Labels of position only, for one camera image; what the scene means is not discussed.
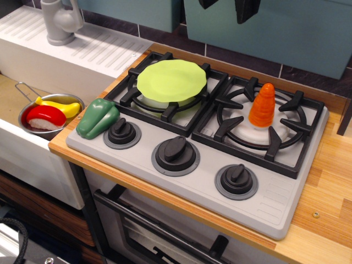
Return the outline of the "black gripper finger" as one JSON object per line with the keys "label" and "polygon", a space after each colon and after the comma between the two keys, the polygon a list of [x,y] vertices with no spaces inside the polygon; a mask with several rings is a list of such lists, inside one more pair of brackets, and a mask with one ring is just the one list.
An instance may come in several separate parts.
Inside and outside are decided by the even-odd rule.
{"label": "black gripper finger", "polygon": [[243,24],[259,11],[260,0],[235,0],[236,19]]}
{"label": "black gripper finger", "polygon": [[207,9],[213,5],[213,0],[199,0],[199,4],[203,9]]}

